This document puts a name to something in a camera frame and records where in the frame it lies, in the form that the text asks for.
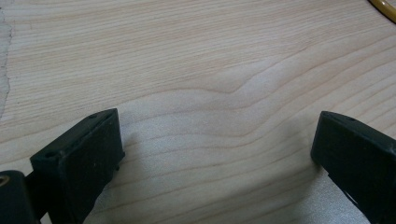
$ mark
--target wooden surface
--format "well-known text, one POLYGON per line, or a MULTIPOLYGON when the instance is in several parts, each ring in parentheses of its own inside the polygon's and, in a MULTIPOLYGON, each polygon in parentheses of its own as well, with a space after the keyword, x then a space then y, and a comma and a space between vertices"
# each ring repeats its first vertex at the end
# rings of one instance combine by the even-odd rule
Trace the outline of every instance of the wooden surface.
POLYGON ((367 223, 309 150, 321 110, 396 137, 396 27, 368 2, 0 4, 0 170, 119 110, 86 223, 367 223))

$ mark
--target black plastic object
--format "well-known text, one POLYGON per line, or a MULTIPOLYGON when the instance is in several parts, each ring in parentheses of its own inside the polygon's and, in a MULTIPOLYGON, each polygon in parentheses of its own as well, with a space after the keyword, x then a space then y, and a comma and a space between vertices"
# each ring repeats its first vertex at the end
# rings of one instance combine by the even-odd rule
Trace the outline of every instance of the black plastic object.
POLYGON ((117 109, 88 116, 31 157, 34 171, 25 178, 0 173, 8 182, 0 185, 8 196, 0 212, 10 217, 1 223, 36 223, 47 212, 52 223, 82 223, 124 156, 117 109), (13 219, 21 214, 26 221, 13 219))
POLYGON ((353 118, 323 111, 312 159, 371 223, 396 223, 396 141, 353 118))

